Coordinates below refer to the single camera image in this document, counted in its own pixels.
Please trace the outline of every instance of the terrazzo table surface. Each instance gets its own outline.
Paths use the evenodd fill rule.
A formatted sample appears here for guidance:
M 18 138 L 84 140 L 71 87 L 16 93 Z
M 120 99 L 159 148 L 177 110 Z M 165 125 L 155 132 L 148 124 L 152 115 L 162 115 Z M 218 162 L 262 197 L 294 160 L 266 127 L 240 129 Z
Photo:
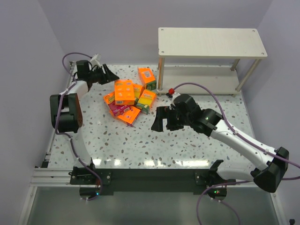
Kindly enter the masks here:
M 149 66 L 157 74 L 157 65 Z M 137 65 L 111 65 L 120 79 L 141 83 Z M 96 168 L 210 168 L 214 161 L 245 163 L 249 161 L 227 145 L 197 134 L 185 127 L 163 133 L 151 131 L 157 106 L 169 105 L 166 96 L 157 97 L 150 114 L 140 114 L 134 127 L 111 117 L 103 96 L 114 90 L 113 83 L 94 84 L 80 100 L 83 115 L 82 133 L 86 148 Z M 220 112 L 211 96 L 193 96 L 201 108 Z M 242 95 L 217 96 L 229 121 L 246 134 L 253 136 Z M 54 136 L 48 168 L 72 168 L 73 158 L 67 140 Z

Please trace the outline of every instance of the metal shelf leg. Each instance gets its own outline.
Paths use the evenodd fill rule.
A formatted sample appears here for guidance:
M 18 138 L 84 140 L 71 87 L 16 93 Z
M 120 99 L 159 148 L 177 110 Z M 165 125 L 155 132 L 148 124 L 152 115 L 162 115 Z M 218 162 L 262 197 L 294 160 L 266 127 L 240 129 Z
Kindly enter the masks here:
M 251 76 L 251 74 L 253 74 L 253 71 L 255 70 L 255 68 L 258 66 L 258 64 L 260 62 L 261 62 L 261 60 L 255 60 L 253 62 L 253 64 L 251 65 L 251 67 L 247 71 L 246 75 L 244 76 L 244 78 L 241 80 L 241 82 L 239 83 L 239 85 L 236 87 L 236 91 L 240 91 L 240 89 L 243 87 L 243 85 L 248 80 L 248 78 Z
M 165 59 L 159 58 L 158 90 L 163 89 L 164 68 L 165 68 Z
M 231 71 L 234 71 L 234 70 L 235 70 L 235 68 L 236 68 L 236 66 L 238 65 L 239 61 L 240 61 L 240 59 L 236 59 L 236 60 L 234 61 L 233 65 L 232 65 L 231 68 L 230 68 Z

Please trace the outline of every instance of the lavender wall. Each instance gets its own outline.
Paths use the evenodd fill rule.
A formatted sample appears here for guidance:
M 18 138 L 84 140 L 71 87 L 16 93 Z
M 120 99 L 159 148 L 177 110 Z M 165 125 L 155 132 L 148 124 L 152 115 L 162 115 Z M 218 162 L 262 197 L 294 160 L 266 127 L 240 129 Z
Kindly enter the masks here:
M 49 96 L 67 76 L 63 51 L 36 0 L 2 0 L 0 30 L 0 223 L 14 225 L 49 142 Z
M 274 147 L 290 151 L 300 163 L 300 1 L 274 0 L 258 31 L 268 53 L 243 88 L 255 136 Z M 286 177 L 299 176 L 290 166 Z M 285 214 L 300 222 L 300 181 L 279 186 Z
M 39 0 L 65 52 L 157 63 L 158 27 L 256 28 L 272 0 Z

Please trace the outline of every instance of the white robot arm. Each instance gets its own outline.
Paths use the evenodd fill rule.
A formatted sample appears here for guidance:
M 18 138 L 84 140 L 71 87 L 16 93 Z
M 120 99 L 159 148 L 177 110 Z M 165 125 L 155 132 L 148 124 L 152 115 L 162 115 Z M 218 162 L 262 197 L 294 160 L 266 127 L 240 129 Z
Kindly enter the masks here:
M 255 169 L 250 171 L 248 168 L 245 168 L 244 164 L 240 166 L 234 163 L 228 166 L 222 164 L 222 160 L 217 160 L 212 166 L 211 172 L 213 176 L 218 176 L 224 180 L 253 181 L 265 191 L 272 193 L 276 191 L 287 170 L 288 164 L 273 157 L 271 153 L 288 159 L 288 150 L 283 147 L 275 149 L 267 146 L 229 123 L 229 126 L 232 126 L 235 130 L 233 132 L 221 114 L 212 109 L 201 109 L 194 99 L 187 94 L 180 95 L 173 93 L 169 97 L 172 98 L 171 106 L 157 107 L 156 118 L 151 130 L 162 132 L 162 119 L 167 119 L 166 128 L 168 130 L 173 131 L 182 129 L 184 126 L 190 126 L 198 133 L 219 140 L 246 157 L 254 164 Z M 242 140 L 237 134 L 242 135 L 249 142 Z M 249 143 L 260 146 L 269 152 L 270 155 L 265 154 Z
M 59 120 L 58 131 L 67 134 L 65 136 L 72 139 L 72 142 L 68 142 L 68 144 L 70 149 L 73 150 L 74 167 L 83 168 L 83 164 L 80 163 L 77 158 L 80 158 L 87 166 L 93 165 L 93 163 L 83 140 L 81 131 L 83 116 L 79 100 L 90 90 L 93 83 L 106 84 L 118 80 L 119 77 L 111 72 L 106 64 L 99 66 L 99 61 L 96 56 L 94 56 L 90 62 L 87 60 L 77 61 L 74 75 L 77 75 L 77 80 L 71 83 L 70 86 L 72 88 L 67 94 L 62 92 L 58 95 L 50 96 L 51 120 L 53 128 L 55 128 L 56 121 Z M 63 96 L 62 110 L 58 118 L 61 96 Z

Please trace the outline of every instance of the snack box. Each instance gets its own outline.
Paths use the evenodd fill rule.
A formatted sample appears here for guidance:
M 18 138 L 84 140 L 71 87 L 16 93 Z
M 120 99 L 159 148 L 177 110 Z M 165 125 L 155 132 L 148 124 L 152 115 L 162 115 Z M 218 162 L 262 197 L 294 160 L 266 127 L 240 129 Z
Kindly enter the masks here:
M 156 89 L 156 80 L 150 68 L 137 68 L 142 84 L 147 90 Z
M 113 116 L 119 116 L 120 114 L 123 114 L 125 112 L 127 112 L 128 110 L 130 110 L 130 106 L 129 105 L 116 105 L 115 104 L 115 96 L 114 96 L 114 92 L 109 93 L 108 95 L 105 95 L 103 97 L 105 103 L 108 105 L 109 109 L 110 109 L 110 113 Z
M 140 99 L 138 100 L 136 107 L 142 111 L 144 114 L 150 112 L 150 106 L 154 102 L 156 94 L 150 90 L 144 90 Z
M 134 105 L 135 94 L 131 80 L 117 80 L 114 83 L 116 105 Z
M 113 114 L 112 113 L 111 114 L 115 119 L 122 121 L 123 123 L 127 124 L 128 126 L 133 127 L 133 123 L 136 120 L 137 116 L 139 115 L 140 111 L 141 110 L 139 110 L 138 108 L 131 106 L 130 110 L 122 115 L 114 117 Z
M 140 96 L 142 95 L 142 93 L 144 91 L 144 87 L 142 85 L 134 83 L 133 84 L 133 91 L 134 91 L 134 94 L 135 94 L 135 105 L 136 105 L 139 98 L 140 98 Z

